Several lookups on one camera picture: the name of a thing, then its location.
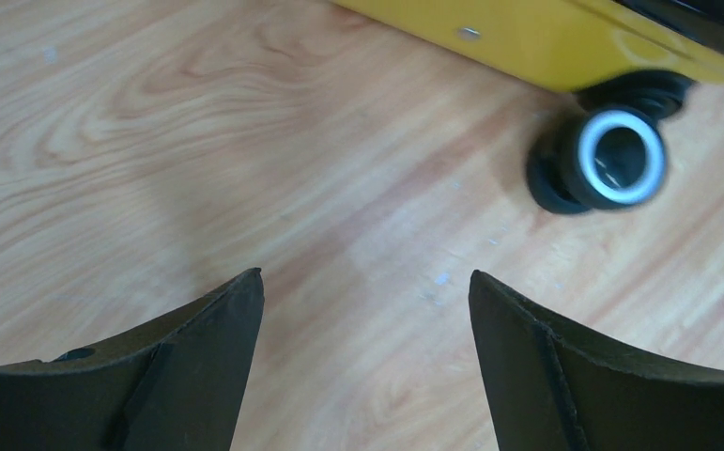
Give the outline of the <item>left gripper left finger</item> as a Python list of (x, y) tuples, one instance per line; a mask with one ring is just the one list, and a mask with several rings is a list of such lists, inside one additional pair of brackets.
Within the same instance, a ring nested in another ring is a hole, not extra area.
[(264, 310), (261, 271), (50, 361), (0, 365), (0, 450), (227, 450)]

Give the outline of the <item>yellow Pikachu suitcase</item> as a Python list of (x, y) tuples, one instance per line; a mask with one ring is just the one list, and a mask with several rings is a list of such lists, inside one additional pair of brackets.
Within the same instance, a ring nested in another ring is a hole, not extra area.
[(544, 89), (578, 111), (526, 162), (560, 215), (629, 210), (668, 173), (661, 121), (698, 83), (724, 84), (724, 1), (348, 1), (346, 8)]

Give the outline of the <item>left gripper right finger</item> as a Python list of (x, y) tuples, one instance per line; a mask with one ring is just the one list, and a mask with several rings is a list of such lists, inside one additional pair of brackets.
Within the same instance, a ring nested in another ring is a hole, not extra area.
[(502, 450), (724, 450), (724, 371), (630, 346), (493, 276), (470, 321)]

